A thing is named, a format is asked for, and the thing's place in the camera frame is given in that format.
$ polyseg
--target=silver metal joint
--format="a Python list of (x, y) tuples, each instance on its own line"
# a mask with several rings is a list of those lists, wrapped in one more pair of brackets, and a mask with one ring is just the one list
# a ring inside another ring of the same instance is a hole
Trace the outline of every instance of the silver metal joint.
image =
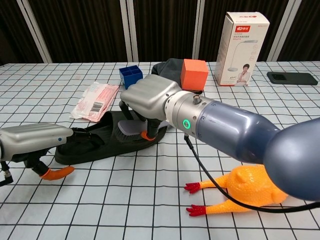
[(4, 171), (4, 177), (5, 178), (11, 177), (11, 172), (9, 170)]
[(201, 103), (202, 102), (202, 99), (200, 98), (200, 96), (199, 95), (194, 95), (193, 96), (193, 104), (194, 105), (197, 105), (197, 104), (199, 104), (199, 103)]

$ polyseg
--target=orange gripper tip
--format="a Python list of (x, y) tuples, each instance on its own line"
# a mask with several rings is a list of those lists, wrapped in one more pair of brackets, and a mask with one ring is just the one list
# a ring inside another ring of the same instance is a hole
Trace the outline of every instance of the orange gripper tip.
[(142, 137), (143, 139), (145, 139), (145, 140), (148, 140), (148, 141), (153, 141), (153, 140), (156, 139), (155, 137), (154, 137), (154, 138), (149, 138), (149, 137), (147, 136), (147, 131), (141, 132), (141, 137)]
[(67, 166), (67, 167), (59, 169), (57, 171), (53, 171), (49, 168), (48, 171), (40, 177), (44, 180), (49, 180), (49, 181), (58, 180), (58, 179), (62, 179), (65, 176), (69, 175), (74, 170), (75, 170), (75, 168), (73, 166)]

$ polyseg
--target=orange foam block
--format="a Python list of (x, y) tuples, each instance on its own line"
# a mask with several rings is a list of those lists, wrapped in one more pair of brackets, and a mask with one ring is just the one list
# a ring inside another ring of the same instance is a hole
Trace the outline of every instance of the orange foam block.
[(203, 91), (208, 73), (205, 61), (184, 59), (180, 76), (182, 89)]

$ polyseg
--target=gray gripper housing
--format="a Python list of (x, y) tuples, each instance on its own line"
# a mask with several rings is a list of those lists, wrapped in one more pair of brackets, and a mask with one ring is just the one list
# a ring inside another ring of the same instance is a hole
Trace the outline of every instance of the gray gripper housing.
[(147, 119), (167, 120), (165, 103), (181, 88), (175, 81), (151, 74), (122, 92), (120, 98)]
[(10, 161), (16, 154), (50, 149), (67, 142), (71, 128), (50, 123), (35, 123), (0, 128), (0, 160)]

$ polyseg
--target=orange rubber chicken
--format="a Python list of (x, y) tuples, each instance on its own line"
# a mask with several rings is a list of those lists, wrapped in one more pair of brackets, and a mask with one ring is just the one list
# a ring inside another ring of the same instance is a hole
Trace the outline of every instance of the orange rubber chicken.
[[(256, 207), (280, 204), (288, 196), (274, 185), (263, 165), (238, 166), (215, 181), (220, 187), (226, 188), (228, 193), (239, 202)], [(184, 188), (193, 194), (200, 189), (215, 188), (215, 185), (207, 180), (187, 183)], [(250, 209), (239, 206), (229, 199), (212, 206), (191, 205), (191, 208), (186, 210), (190, 212), (190, 216), (250, 211)]]

